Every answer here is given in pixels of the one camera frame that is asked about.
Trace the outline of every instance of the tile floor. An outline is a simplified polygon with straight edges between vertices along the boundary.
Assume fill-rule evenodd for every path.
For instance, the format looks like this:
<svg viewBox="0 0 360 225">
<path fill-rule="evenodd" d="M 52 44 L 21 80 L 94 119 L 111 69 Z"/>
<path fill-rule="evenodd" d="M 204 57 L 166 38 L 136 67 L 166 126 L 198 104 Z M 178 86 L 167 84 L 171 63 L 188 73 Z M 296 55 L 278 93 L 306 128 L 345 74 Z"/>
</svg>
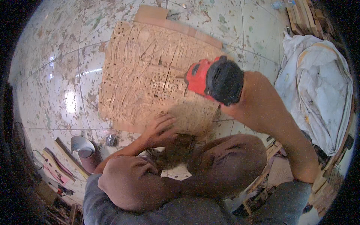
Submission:
<svg viewBox="0 0 360 225">
<path fill-rule="evenodd" d="M 262 72 L 274 84 L 283 56 L 283 31 L 289 24 L 284 11 L 273 10 L 271 0 L 44 0 L 27 23 L 12 59 L 9 82 L 14 86 L 15 107 L 32 149 L 48 147 L 64 165 L 54 139 L 70 148 L 74 135 L 104 142 L 111 121 L 98 114 L 102 64 L 111 32 L 118 20 L 132 21 L 140 4 L 169 9 L 168 19 L 188 24 L 224 43 L 243 70 Z M 206 140 L 237 133 L 259 136 L 233 118 L 217 114 Z M 109 154 L 135 140 L 139 134 L 118 131 L 119 145 L 102 148 Z M 77 181 L 66 184 L 81 203 L 86 180 L 74 171 Z M 163 172 L 184 179 L 185 165 Z"/>
</svg>

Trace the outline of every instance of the rolled sandpaper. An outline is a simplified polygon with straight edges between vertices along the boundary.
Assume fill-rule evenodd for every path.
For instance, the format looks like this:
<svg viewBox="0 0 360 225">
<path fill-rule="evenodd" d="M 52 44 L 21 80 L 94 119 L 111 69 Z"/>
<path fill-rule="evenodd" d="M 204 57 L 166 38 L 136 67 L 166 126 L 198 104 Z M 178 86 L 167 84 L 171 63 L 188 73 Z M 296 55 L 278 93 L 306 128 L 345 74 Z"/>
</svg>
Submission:
<svg viewBox="0 0 360 225">
<path fill-rule="evenodd" d="M 82 154 L 79 155 L 80 161 L 84 169 L 89 172 L 93 173 L 95 168 L 101 163 L 102 159 L 100 156 L 100 152 L 95 149 L 94 153 L 91 154 L 89 157 L 83 158 L 81 157 Z"/>
</svg>

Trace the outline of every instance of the man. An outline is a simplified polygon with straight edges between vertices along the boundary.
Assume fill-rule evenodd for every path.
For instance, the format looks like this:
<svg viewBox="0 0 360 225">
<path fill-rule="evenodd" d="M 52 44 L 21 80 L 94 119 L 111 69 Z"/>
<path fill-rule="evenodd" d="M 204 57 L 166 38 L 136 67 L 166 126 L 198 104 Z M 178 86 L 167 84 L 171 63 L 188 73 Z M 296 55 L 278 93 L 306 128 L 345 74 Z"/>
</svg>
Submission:
<svg viewBox="0 0 360 225">
<path fill-rule="evenodd" d="M 254 215 L 253 224 L 297 224 L 315 180 L 315 151 L 287 112 L 266 77 L 244 73 L 239 103 L 222 112 L 281 142 L 295 180 L 278 186 Z M 84 197 L 85 224 L 246 224 L 222 205 L 225 196 L 246 188 L 263 170 L 266 149 L 251 135 L 233 135 L 196 149 L 191 177 L 161 178 L 142 151 L 177 137 L 171 115 L 158 115 L 133 143 L 106 158 L 89 177 Z"/>
</svg>

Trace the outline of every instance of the red tool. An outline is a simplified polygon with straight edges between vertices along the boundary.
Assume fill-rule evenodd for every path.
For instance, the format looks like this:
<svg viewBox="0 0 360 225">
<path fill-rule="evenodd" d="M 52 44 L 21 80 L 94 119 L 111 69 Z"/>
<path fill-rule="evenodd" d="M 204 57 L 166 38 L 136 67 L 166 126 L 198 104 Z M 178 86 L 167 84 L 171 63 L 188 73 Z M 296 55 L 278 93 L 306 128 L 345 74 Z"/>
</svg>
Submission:
<svg viewBox="0 0 360 225">
<path fill-rule="evenodd" d="M 244 82 L 244 72 L 224 55 L 214 61 L 202 59 L 194 63 L 185 75 L 188 90 L 226 106 L 238 103 Z"/>
</svg>

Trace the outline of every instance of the white plastic sheet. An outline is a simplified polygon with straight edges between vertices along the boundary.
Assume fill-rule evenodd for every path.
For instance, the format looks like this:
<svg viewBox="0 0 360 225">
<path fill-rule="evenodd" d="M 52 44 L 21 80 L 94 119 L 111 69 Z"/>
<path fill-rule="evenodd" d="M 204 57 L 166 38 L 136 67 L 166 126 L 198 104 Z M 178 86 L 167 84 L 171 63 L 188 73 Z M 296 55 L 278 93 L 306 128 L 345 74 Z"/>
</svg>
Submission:
<svg viewBox="0 0 360 225">
<path fill-rule="evenodd" d="M 328 156 L 339 150 L 350 118 L 353 82 L 329 41 L 285 33 L 275 89 L 300 129 Z"/>
</svg>

